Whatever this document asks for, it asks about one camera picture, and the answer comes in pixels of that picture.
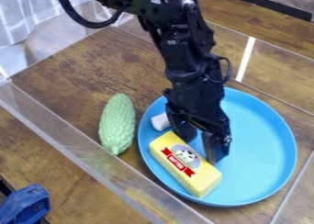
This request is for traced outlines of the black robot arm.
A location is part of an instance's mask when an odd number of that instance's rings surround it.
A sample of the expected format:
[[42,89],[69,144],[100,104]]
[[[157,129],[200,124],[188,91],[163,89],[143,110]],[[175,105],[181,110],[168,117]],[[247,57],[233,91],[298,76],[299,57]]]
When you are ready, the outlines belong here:
[[228,155],[231,145],[229,119],[220,108],[229,75],[220,71],[223,58],[211,52],[213,30],[203,21],[197,0],[96,1],[137,16],[172,83],[163,91],[172,130],[183,141],[193,140],[200,130],[205,160],[216,163]]

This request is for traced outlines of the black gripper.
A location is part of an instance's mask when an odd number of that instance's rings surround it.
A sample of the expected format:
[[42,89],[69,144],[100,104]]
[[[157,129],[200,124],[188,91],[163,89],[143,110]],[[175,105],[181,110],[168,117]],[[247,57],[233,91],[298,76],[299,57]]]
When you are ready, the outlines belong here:
[[187,76],[172,79],[172,88],[163,91],[168,103],[167,118],[173,133],[184,142],[203,131],[205,161],[215,165],[228,154],[231,146],[229,119],[220,107],[225,83],[220,69],[207,70],[193,80]]

